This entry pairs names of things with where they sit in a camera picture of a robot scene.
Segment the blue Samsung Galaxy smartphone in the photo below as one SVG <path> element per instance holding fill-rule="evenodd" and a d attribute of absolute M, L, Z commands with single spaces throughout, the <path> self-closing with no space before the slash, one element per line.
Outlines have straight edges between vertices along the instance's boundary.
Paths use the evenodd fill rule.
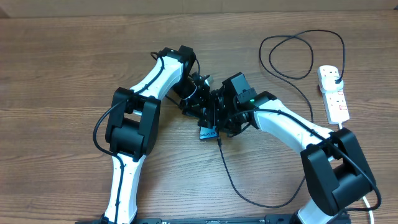
<path fill-rule="evenodd" d="M 212 128 L 205 128 L 205 127 L 200 128 L 200 135 L 199 135 L 200 140 L 213 139 L 217 137 L 218 137 L 218 132 L 216 131 L 215 126 L 213 126 Z"/>

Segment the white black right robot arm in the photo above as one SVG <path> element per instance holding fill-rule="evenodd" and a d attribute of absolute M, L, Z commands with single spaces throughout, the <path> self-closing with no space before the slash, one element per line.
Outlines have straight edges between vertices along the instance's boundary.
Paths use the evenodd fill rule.
<path fill-rule="evenodd" d="M 301 157 L 310 200 L 290 215 L 290 223 L 333 223 L 346 212 L 381 206 L 381 192 L 349 129 L 332 131 L 302 118 L 275 95 L 257 93 L 242 73 L 226 79 L 210 98 L 218 130 L 238 134 L 247 123 Z"/>

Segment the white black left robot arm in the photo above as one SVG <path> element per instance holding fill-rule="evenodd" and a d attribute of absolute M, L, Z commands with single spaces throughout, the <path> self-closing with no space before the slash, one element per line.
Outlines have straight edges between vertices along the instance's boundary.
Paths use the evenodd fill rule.
<path fill-rule="evenodd" d="M 190 47 L 164 48 L 152 52 L 156 64 L 130 89 L 119 87 L 110 109 L 97 121 L 93 142 L 113 160 L 111 195 L 98 223 L 132 223 L 137 215 L 137 187 L 145 158 L 155 146 L 159 130 L 160 106 L 173 90 L 181 99 L 184 114 L 201 117 L 200 77 L 190 71 L 197 57 Z"/>

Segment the white charger plug adapter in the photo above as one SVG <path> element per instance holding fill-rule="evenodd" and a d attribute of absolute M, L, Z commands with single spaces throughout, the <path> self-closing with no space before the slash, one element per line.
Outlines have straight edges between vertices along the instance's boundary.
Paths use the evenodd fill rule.
<path fill-rule="evenodd" d="M 320 79 L 320 91 L 322 93 L 331 93 L 340 91 L 344 87 L 344 81 L 336 82 L 335 77 L 321 77 Z"/>

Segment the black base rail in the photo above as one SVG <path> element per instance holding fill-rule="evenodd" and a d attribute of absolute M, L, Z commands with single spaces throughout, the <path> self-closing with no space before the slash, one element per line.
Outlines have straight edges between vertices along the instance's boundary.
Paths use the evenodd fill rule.
<path fill-rule="evenodd" d="M 236 218 L 135 218 L 132 224 L 294 224 L 301 223 L 292 214 L 266 215 L 264 217 L 236 217 Z"/>

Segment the white power extension strip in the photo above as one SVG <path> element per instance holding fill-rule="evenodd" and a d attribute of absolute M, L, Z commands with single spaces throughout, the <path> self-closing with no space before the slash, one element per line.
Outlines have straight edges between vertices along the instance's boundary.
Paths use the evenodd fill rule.
<path fill-rule="evenodd" d="M 317 70 L 319 86 L 321 77 L 335 77 L 340 79 L 339 71 L 331 65 L 322 65 Z M 326 116 L 330 124 L 336 124 L 342 128 L 342 124 L 349 120 L 349 112 L 343 89 L 331 93 L 322 93 Z"/>

